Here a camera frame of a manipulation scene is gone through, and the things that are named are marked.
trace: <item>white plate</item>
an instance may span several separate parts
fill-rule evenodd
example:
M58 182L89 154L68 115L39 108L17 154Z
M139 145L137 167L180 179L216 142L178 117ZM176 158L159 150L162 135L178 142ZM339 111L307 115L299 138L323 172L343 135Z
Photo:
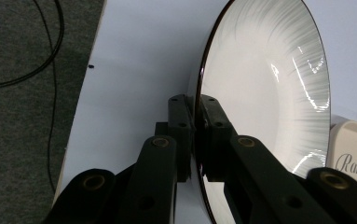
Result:
M329 78L304 3L237 0L211 40L201 94L219 100L238 134L261 140L288 171L305 177L325 166Z

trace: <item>gray carpet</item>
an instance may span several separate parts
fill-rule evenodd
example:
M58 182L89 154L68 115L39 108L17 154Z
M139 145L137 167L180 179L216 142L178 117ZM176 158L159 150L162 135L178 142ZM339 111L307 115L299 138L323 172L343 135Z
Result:
M39 0L56 43L53 1ZM72 126L103 1L61 0L65 36L56 58L58 102L51 145L55 185ZM50 54L48 37L32 0L0 0L0 82L22 76ZM47 145L53 102L49 66L16 86L0 89L0 223L40 223L53 201Z

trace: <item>black cable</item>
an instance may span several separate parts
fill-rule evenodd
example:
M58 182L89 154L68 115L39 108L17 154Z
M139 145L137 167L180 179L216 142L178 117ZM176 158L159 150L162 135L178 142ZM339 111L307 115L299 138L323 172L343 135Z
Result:
M48 42L50 45L50 51L53 54L54 49L53 49L53 44L52 44L52 40L50 37L50 32L49 32L49 28L47 25L47 21L45 20L44 17L44 13L42 12L41 7L38 5L38 3L36 2L36 0L33 0L33 2L35 3L39 14L41 15L42 18L42 22L44 23L45 26L45 30L47 31L47 35L48 35ZM59 1L55 0L56 3L56 7L60 7ZM53 134L53 128L54 128L54 120L55 120L55 114L56 114L56 102L57 102L57 76L56 76L56 65L55 65L55 61L54 61L54 57L51 60L52 62L52 68L53 68L53 87L54 87L54 96L53 96L53 107L52 107L52 118L51 118L51 123L50 123L50 131L49 131L49 137L48 137L48 149L47 149L47 169L48 169L48 179L49 179L49 184L50 187L53 191L53 193L56 193L56 188L53 184L53 180L52 180L52 176L51 176L51 172L50 172L50 145L51 145L51 139L52 139L52 134Z
M26 75L24 75L22 77L18 77L18 78L12 79L10 81L1 82L0 83L0 88L16 85L16 84L18 84L18 83L20 83L20 82L22 82L24 80L27 80L30 77L33 77L36 74L38 74L41 71L43 71L46 67L48 67L48 65L50 65L50 63L53 62L54 58L56 57L57 53L59 52L60 46L62 45L62 38L63 38L63 34L64 34L64 17L62 15L62 7L60 6L59 0L55 0L54 2L55 2L55 5L56 5L56 9L58 11L58 14L59 14L59 21L60 21L60 32L59 32L59 37L58 37L58 40L56 42L55 48L52 49L51 54L49 55L47 60L43 64L41 64L41 66L37 67L34 71L32 71L32 72L30 72L30 73L28 73L28 74L26 74Z

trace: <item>white table surface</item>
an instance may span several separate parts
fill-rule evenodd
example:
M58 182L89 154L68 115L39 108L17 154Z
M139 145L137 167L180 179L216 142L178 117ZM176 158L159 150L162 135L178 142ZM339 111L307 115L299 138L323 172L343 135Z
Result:
M80 93L60 193L91 168L119 173L136 162L167 100L186 93L227 0L107 0ZM306 0L319 28L332 113L357 120L357 1ZM178 184L175 223L208 223L196 179Z

